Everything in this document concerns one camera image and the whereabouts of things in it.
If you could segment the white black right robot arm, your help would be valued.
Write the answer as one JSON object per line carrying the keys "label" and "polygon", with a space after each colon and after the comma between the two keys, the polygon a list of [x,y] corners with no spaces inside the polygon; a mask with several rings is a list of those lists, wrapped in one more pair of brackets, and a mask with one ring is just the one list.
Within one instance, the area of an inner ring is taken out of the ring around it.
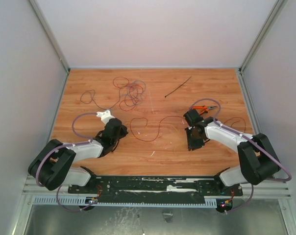
{"label": "white black right robot arm", "polygon": [[203,118],[194,109],[183,116],[188,124],[185,129],[188,150],[200,149],[206,142],[213,140],[238,154],[239,166],[224,169],[215,175],[213,188],[217,194],[225,195],[236,184],[257,185],[281,169],[266,135],[239,132],[213,117]]}

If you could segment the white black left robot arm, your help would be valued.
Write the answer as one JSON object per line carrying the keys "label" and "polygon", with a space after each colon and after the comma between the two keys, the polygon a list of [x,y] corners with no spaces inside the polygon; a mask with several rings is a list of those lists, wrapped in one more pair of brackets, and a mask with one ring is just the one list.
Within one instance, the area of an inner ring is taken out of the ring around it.
{"label": "white black left robot arm", "polygon": [[85,193],[96,189],[97,182],[91,173],[72,164],[84,159],[95,159],[115,151],[120,139],[128,134],[127,127],[117,118],[110,119],[102,131],[88,141],[62,143],[50,140],[28,167],[39,187],[52,191],[64,182],[78,185]]}

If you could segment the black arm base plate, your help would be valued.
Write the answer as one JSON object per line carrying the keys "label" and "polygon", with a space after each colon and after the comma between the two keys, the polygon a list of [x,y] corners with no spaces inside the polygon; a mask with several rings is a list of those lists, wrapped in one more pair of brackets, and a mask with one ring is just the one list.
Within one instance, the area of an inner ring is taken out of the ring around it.
{"label": "black arm base plate", "polygon": [[101,203],[123,204],[202,204],[206,196],[243,195],[239,184],[221,187],[210,176],[92,176],[85,186],[69,186],[68,193],[99,193]]}

